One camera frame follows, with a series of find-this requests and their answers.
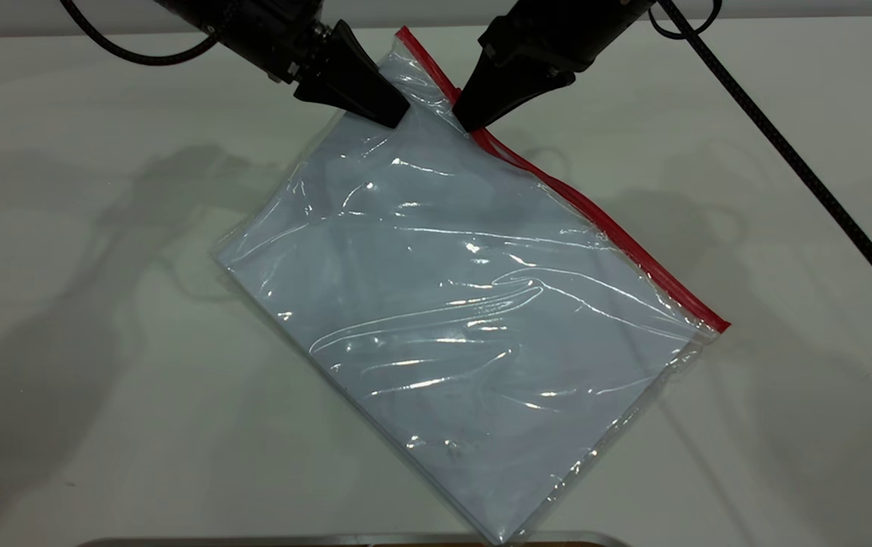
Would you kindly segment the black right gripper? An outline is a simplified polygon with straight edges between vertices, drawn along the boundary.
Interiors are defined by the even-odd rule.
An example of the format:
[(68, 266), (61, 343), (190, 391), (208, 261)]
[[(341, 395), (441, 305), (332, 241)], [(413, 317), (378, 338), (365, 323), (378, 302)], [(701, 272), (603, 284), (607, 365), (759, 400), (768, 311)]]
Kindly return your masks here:
[[(478, 38), (480, 58), (453, 113), (467, 132), (487, 128), (524, 103), (575, 83), (596, 56), (652, 1), (519, 1)], [(554, 74), (520, 65), (554, 67)]]

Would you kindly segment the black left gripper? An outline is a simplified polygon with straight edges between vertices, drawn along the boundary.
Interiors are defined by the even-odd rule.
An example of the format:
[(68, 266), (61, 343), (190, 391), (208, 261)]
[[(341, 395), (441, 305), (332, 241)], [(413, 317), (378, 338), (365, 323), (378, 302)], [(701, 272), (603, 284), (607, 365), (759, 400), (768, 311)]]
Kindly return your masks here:
[(298, 82), (324, 48), (321, 79), (298, 84), (294, 97), (343, 109), (397, 128), (408, 100), (385, 79), (345, 21), (332, 32), (322, 1), (158, 1), (276, 82)]

